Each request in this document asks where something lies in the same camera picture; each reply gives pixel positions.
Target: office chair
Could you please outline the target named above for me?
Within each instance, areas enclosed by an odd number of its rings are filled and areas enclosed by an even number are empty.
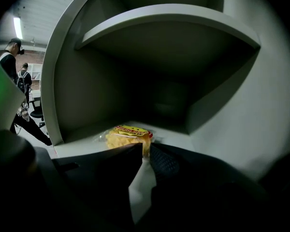
[[[34,118],[40,118],[42,122],[39,123],[39,128],[45,126],[44,117],[43,117],[43,111],[42,111],[42,104],[41,104],[41,97],[35,98],[32,101],[29,101],[29,103],[32,103],[34,111],[30,113],[30,115]]]

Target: black shirt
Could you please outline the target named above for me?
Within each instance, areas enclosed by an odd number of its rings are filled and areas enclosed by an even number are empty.
[[[5,72],[9,75],[10,78],[16,83],[18,80],[16,73],[16,59],[13,55],[8,54],[0,61],[0,65],[3,67]]]
[[[25,70],[20,70],[20,74],[22,76],[24,76],[25,72],[26,72]],[[25,76],[24,81],[25,81],[25,84],[27,84],[28,86],[31,86],[32,81],[31,81],[31,75],[29,73]]]

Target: white wall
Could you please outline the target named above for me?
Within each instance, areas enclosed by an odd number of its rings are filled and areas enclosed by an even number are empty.
[[[290,152],[290,37],[265,0],[224,0],[224,13],[252,27],[261,49],[254,63],[191,106],[188,131],[197,152],[258,180]]]

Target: ceiling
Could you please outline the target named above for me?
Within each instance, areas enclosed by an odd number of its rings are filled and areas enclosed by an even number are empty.
[[[23,44],[46,48],[61,15],[73,0],[18,0],[0,21],[0,45],[16,37],[13,17],[21,19]]]

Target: shelf board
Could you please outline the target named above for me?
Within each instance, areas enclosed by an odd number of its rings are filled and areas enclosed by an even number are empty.
[[[97,40],[111,32],[152,22],[186,22],[218,29],[252,46],[260,46],[254,30],[225,15],[208,8],[188,4],[158,4],[137,8],[118,14],[86,32],[76,43],[75,49]]]
[[[159,143],[194,151],[191,138],[186,133],[167,130],[138,121],[128,121],[123,124],[151,130]],[[66,143],[54,146],[59,158],[87,155],[108,150],[105,142],[94,141],[94,137],[99,135],[99,133],[94,133],[86,138],[79,138],[78,134],[80,134],[79,131],[71,133],[65,140]]]

